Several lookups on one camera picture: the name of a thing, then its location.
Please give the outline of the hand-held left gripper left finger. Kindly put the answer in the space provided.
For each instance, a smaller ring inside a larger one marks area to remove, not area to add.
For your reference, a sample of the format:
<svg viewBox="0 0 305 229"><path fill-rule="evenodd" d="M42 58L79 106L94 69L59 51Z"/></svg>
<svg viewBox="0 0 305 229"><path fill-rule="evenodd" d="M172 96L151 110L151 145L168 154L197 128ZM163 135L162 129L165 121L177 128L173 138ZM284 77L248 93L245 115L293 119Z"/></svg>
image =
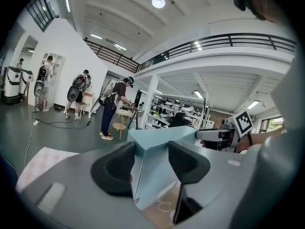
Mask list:
<svg viewBox="0 0 305 229"><path fill-rule="evenodd" d="M20 193L47 229L150 229L133 201L135 143L98 148L60 161Z"/></svg>

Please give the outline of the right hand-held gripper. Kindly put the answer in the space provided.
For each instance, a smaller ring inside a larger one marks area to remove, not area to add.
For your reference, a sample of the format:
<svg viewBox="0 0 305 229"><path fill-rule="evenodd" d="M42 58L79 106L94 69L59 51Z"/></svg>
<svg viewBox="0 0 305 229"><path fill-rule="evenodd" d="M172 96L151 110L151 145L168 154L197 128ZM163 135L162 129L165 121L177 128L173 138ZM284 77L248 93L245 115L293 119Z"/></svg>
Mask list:
<svg viewBox="0 0 305 229"><path fill-rule="evenodd" d="M223 119L220 129L201 129L195 133L195 137L203 141L222 141L222 151L236 152L241 139L250 134L252 128L250 115L243 111Z"/></svg>

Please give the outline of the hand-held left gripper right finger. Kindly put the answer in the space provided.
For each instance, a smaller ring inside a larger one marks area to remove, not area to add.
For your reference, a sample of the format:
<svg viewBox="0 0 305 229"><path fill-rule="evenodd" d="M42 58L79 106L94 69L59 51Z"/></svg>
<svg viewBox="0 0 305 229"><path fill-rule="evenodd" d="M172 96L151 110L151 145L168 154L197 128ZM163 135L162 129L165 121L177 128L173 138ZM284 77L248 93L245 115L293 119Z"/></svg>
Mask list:
<svg viewBox="0 0 305 229"><path fill-rule="evenodd" d="M169 162L181 182L175 228L231 229L260 149L238 154L169 141Z"/></svg>

